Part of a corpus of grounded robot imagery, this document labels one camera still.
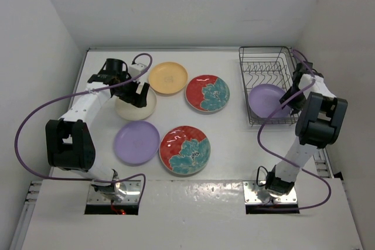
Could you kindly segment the purple plate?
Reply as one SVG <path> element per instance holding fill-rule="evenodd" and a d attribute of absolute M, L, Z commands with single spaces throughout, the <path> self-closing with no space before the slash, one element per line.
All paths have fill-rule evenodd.
<path fill-rule="evenodd" d="M 248 94 L 250 109 L 256 116 L 267 118 L 281 105 L 279 100 L 285 93 L 285 90 L 276 85 L 257 85 Z"/>
<path fill-rule="evenodd" d="M 132 121 L 118 131 L 113 149 L 122 162 L 139 166 L 156 155 L 159 144 L 160 134 L 154 125 L 147 121 Z"/>

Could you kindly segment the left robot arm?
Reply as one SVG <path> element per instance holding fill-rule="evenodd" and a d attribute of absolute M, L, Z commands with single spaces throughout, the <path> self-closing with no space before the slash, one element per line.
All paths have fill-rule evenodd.
<path fill-rule="evenodd" d="M 127 65 L 120 59 L 107 59 L 100 71 L 88 79 L 83 95 L 72 107 L 45 126 L 49 164 L 91 180 L 94 191 L 111 202 L 123 201 L 125 184 L 118 182 L 118 173 L 96 156 L 89 127 L 112 97 L 135 108 L 146 107 L 149 84 L 142 76 L 148 69 L 136 61 Z"/>

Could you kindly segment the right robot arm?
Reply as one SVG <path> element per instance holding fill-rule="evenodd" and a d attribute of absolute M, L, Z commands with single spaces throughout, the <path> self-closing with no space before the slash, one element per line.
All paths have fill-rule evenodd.
<path fill-rule="evenodd" d="M 313 64 L 303 61 L 296 65 L 292 86 L 281 98 L 280 105 L 271 113 L 273 117 L 283 107 L 290 106 L 292 113 L 300 113 L 295 125 L 295 140 L 287 154 L 282 157 L 261 143 L 259 146 L 281 161 L 267 172 L 261 187 L 272 196 L 284 196 L 291 192 L 299 172 L 304 172 L 307 161 L 319 150 L 338 139 L 348 101 L 332 94 L 321 73 L 313 70 Z"/>

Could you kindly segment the yellow plate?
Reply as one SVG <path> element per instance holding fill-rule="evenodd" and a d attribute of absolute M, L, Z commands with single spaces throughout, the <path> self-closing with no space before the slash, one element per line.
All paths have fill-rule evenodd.
<path fill-rule="evenodd" d="M 186 69 L 175 62 L 157 64 L 148 76 L 148 82 L 153 90 L 165 95 L 179 92 L 185 87 L 187 81 Z"/>

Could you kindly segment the red floral plate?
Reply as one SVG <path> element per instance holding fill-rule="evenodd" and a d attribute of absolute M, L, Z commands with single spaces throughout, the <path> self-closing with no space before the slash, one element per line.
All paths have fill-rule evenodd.
<path fill-rule="evenodd" d="M 194 109 L 213 113 L 226 106 L 230 99 L 230 89 L 222 78 L 204 74 L 193 78 L 188 83 L 185 97 Z"/>
<path fill-rule="evenodd" d="M 203 131 L 192 126 L 178 126 L 162 138 L 159 158 L 164 167 L 177 176 L 192 176 L 209 162 L 211 144 Z"/>

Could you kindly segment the wire dish rack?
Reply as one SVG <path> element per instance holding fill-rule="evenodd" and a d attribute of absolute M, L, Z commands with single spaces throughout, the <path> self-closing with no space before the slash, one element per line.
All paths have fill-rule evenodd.
<path fill-rule="evenodd" d="M 251 109 L 248 95 L 260 84 L 271 84 L 287 91 L 292 86 L 296 60 L 290 47 L 241 46 L 238 49 L 241 77 L 246 98 L 248 121 L 251 126 L 261 125 L 264 119 Z"/>

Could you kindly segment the cream plate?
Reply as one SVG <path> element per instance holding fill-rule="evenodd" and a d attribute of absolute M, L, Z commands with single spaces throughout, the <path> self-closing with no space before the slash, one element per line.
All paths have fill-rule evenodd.
<path fill-rule="evenodd" d="M 117 98 L 115 100 L 115 110 L 116 113 L 125 120 L 138 121 L 149 117 L 154 112 L 156 103 L 156 94 L 153 89 L 150 88 L 146 96 L 145 107 L 138 108 Z"/>

